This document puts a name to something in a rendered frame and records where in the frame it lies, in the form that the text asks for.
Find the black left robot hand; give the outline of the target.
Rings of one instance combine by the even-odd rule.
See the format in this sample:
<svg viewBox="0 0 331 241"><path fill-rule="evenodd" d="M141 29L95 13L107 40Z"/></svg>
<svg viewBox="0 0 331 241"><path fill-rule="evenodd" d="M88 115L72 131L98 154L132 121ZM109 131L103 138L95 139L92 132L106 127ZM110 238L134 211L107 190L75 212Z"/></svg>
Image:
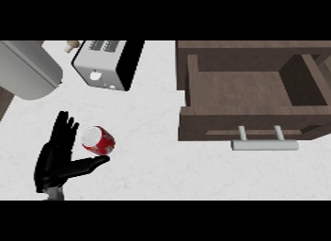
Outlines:
<svg viewBox="0 0 331 241"><path fill-rule="evenodd" d="M51 139L42 147L35 171L36 192L51 187L63 187L67 180L89 174L110 161L107 155L72 160L73 148L81 124L61 111L57 117Z"/></svg>

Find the brown wooden cabinet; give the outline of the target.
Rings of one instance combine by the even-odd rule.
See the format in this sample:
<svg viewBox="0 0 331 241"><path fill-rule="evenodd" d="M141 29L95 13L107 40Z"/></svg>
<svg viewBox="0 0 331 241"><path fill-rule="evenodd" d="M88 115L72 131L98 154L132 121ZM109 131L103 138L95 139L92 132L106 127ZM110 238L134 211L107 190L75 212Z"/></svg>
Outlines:
<svg viewBox="0 0 331 241"><path fill-rule="evenodd" d="M185 90L190 56L203 72L283 72L297 59L299 77L331 56L331 40L178 40L178 90Z"/></svg>

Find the large pale grey appliance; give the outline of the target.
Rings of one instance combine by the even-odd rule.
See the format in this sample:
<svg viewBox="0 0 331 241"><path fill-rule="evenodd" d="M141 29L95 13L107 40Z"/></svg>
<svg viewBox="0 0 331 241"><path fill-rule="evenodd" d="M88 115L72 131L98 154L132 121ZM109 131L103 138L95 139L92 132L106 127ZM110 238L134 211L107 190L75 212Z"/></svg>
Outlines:
<svg viewBox="0 0 331 241"><path fill-rule="evenodd" d="M38 100L60 87L63 69L36 40L0 40L0 87Z"/></svg>

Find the brown wooden drawer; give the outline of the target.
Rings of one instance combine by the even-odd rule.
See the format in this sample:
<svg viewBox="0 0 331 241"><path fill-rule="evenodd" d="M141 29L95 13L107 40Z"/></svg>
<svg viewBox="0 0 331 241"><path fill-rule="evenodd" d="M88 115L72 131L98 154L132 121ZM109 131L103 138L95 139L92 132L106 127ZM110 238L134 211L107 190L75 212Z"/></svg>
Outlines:
<svg viewBox="0 0 331 241"><path fill-rule="evenodd" d="M290 57L274 72L204 72L196 55L187 60L187 106L179 112L182 141L289 139L331 134L331 89L309 55Z"/></svg>

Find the small beige object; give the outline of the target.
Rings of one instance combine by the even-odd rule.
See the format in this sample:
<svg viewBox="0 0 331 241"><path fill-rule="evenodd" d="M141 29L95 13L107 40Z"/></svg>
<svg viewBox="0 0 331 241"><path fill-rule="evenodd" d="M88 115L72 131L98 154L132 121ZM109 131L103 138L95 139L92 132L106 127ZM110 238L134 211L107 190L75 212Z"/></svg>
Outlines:
<svg viewBox="0 0 331 241"><path fill-rule="evenodd" d="M64 49L64 52L66 53L70 53L73 49L79 48L81 47L81 42L78 40L70 40L67 42L67 46L66 46L66 49Z"/></svg>

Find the silver and black toaster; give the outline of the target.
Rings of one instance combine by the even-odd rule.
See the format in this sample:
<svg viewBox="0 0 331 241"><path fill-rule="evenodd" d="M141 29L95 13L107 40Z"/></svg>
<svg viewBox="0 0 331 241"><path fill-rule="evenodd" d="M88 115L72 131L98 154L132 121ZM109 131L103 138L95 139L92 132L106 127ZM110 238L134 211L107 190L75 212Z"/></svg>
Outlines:
<svg viewBox="0 0 331 241"><path fill-rule="evenodd" d="M94 88L129 91L144 50L143 40L86 40L72 65Z"/></svg>

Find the red and white can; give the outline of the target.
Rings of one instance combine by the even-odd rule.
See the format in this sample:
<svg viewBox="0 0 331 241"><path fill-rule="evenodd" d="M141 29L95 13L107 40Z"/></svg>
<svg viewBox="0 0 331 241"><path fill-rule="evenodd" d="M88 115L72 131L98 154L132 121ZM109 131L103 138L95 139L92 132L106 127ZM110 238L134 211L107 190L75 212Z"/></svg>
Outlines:
<svg viewBox="0 0 331 241"><path fill-rule="evenodd" d="M83 147L98 155L112 154L116 140L104 127L92 126L83 133Z"/></svg>

